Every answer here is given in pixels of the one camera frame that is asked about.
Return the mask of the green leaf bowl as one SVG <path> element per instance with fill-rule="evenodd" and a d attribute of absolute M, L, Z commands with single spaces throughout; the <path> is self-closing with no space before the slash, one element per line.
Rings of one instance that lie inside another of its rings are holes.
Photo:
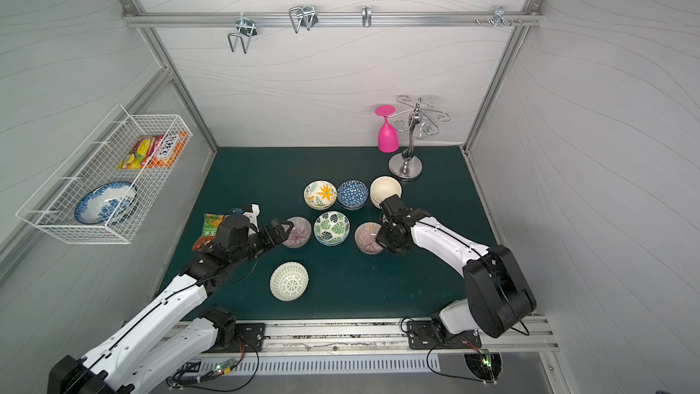
<path fill-rule="evenodd" d="M 350 222 L 343 213 L 325 212 L 315 220 L 313 230 L 315 239 L 322 246 L 339 246 L 348 238 Z"/>

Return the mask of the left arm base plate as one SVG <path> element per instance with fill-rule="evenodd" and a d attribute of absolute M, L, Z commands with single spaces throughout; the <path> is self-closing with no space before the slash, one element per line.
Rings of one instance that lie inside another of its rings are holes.
<path fill-rule="evenodd" d="M 213 346 L 214 352 L 260 352 L 265 339 L 264 323 L 229 323 L 221 328 Z"/>

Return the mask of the blue triangle bowl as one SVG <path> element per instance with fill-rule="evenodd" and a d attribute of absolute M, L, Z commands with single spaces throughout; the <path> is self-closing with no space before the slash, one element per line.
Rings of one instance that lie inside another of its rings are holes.
<path fill-rule="evenodd" d="M 348 180 L 343 182 L 337 190 L 337 200 L 340 205 L 349 211 L 361 209 L 366 204 L 369 197 L 369 189 L 359 180 Z"/>

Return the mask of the purple striped bowl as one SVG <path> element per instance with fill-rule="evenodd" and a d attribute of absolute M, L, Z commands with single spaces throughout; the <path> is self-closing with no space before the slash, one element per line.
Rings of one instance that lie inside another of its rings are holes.
<path fill-rule="evenodd" d="M 313 234 L 310 222 L 299 216 L 291 217 L 288 221 L 293 224 L 293 229 L 287 240 L 283 242 L 283 245 L 292 249 L 305 246 Z"/>

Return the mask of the yellow flower bowl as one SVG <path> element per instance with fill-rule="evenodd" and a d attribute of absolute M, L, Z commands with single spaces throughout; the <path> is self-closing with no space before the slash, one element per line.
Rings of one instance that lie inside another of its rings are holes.
<path fill-rule="evenodd" d="M 304 188 L 304 202 L 317 211 L 329 209 L 337 201 L 337 188 L 328 181 L 314 181 Z"/>

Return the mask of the cream bowl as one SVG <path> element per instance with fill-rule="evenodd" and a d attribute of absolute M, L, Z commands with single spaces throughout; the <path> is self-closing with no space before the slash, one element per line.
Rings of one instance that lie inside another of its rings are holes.
<path fill-rule="evenodd" d="M 380 204 L 387 198 L 397 195 L 401 197 L 402 187 L 398 180 L 390 176 L 381 176 L 373 180 L 369 188 L 372 204 L 380 209 Z"/>

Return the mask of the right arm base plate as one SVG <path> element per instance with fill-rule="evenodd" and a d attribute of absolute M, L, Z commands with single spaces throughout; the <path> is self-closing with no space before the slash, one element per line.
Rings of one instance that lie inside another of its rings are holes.
<path fill-rule="evenodd" d="M 429 351 L 435 348 L 476 351 L 482 347 L 478 330 L 450 333 L 437 319 L 415 320 L 405 317 L 400 322 L 400 329 L 407 337 L 411 350 Z"/>

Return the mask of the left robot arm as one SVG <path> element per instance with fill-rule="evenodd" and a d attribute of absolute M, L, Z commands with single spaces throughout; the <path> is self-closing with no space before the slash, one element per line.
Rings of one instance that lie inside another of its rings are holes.
<path fill-rule="evenodd" d="M 202 352 L 240 348 L 235 317 L 222 308 L 208 309 L 168 341 L 163 337 L 225 285 L 237 266 L 283 244 L 295 227 L 279 220 L 256 224 L 256 212 L 227 216 L 214 239 L 133 319 L 82 357 L 58 361 L 48 392 L 148 393 Z"/>

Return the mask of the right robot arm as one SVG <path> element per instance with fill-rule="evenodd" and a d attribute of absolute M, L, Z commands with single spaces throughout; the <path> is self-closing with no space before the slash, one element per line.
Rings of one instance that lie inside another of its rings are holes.
<path fill-rule="evenodd" d="M 468 310 L 481 331 L 500 337 L 537 308 L 516 257 L 506 246 L 488 247 L 459 235 L 431 213 L 404 204 L 397 195 L 380 203 L 384 215 L 377 243 L 406 255 L 422 248 L 459 273 L 465 283 Z"/>

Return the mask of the pink striped bowl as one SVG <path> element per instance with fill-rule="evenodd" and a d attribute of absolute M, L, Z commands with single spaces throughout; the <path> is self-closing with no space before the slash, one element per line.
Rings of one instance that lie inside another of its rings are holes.
<path fill-rule="evenodd" d="M 384 248 L 377 242 L 377 234 L 382 226 L 377 223 L 367 222 L 361 224 L 355 230 L 355 244 L 366 255 L 378 255 Z"/>

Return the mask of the green lattice bowl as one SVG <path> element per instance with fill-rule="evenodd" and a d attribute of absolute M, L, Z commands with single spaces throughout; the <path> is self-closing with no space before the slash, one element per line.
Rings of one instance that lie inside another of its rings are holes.
<path fill-rule="evenodd" d="M 306 268 L 297 262 L 287 262 L 278 266 L 270 278 L 273 296 L 283 302 L 299 299 L 309 284 Z"/>

